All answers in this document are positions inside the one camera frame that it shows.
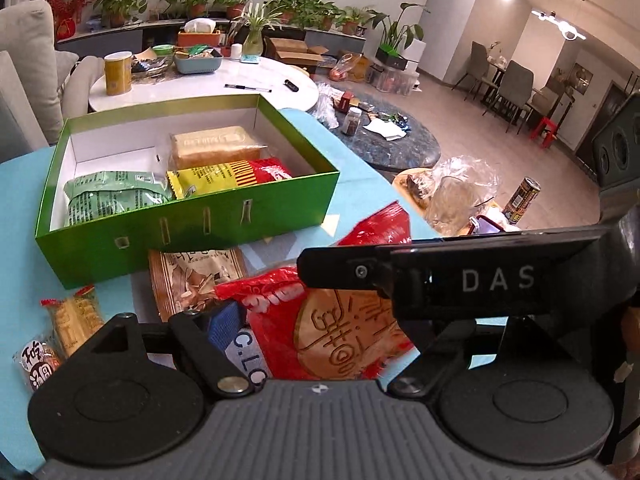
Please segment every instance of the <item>red stool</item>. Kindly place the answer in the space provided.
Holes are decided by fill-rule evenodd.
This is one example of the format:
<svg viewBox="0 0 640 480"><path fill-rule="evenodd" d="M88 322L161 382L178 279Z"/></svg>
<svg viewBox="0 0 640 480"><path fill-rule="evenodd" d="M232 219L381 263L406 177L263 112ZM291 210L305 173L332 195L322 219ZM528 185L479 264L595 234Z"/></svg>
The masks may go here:
<svg viewBox="0 0 640 480"><path fill-rule="evenodd" d="M545 130L548 130L548 133L546 134L545 140L542 142L542 147L548 148L555 140L556 132L558 131L558 125L548 117L543 117L542 119L540 119L538 126L536 126L536 129L532 131L529 139L535 139L539 137L540 134Z"/></svg>

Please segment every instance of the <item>green box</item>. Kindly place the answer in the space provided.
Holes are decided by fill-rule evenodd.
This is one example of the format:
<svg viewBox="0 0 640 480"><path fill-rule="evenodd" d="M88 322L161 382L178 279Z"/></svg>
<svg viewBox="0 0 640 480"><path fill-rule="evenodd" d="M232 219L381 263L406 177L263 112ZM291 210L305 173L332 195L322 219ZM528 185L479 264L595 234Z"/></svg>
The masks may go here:
<svg viewBox="0 0 640 480"><path fill-rule="evenodd" d="M64 227L65 182L101 170L166 171L170 136L241 125L292 179L193 196ZM136 105L68 120L51 161L35 238L66 288L148 267L149 249L225 249L319 225L339 172L258 94Z"/></svg>

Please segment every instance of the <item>gray plastic base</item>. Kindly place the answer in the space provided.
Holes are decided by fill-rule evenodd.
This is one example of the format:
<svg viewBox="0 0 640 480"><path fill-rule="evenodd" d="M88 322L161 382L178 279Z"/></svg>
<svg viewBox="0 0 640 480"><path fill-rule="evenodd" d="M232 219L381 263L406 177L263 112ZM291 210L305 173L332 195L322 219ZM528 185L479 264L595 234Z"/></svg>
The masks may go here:
<svg viewBox="0 0 640 480"><path fill-rule="evenodd" d="M50 460L35 475L40 480L610 479L592 460L549 470L484 460L454 443L424 405L388 397L373 381L268 381L259 394L217 403L192 439L154 460L111 470Z"/></svg>

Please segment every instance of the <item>pen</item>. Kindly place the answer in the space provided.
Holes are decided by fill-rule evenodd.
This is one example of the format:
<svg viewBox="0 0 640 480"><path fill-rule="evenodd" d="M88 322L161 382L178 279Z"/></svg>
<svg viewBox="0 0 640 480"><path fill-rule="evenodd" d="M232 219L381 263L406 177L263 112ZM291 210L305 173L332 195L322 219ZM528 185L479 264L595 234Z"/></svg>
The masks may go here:
<svg viewBox="0 0 640 480"><path fill-rule="evenodd" d="M257 90L258 92L271 92L270 88L256 88L254 86L244 86L244 85L226 84L225 88L237 88L238 90Z"/></svg>

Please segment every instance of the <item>doorway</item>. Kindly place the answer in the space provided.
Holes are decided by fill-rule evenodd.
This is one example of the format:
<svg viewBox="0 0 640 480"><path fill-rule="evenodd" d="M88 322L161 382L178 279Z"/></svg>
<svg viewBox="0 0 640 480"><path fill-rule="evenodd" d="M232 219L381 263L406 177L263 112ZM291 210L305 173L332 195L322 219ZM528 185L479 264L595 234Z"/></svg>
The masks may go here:
<svg viewBox="0 0 640 480"><path fill-rule="evenodd" d="M620 88L613 81L609 86L604 101L600 105L600 110L591 121L591 127L588 129L587 134L582 138L578 150L575 155L583 161L592 171L596 171L595 161L593 160L593 149L591 143L593 137L595 137L601 129L613 118L613 116L620 110L620 107L625 103L627 95L625 91Z"/></svg>

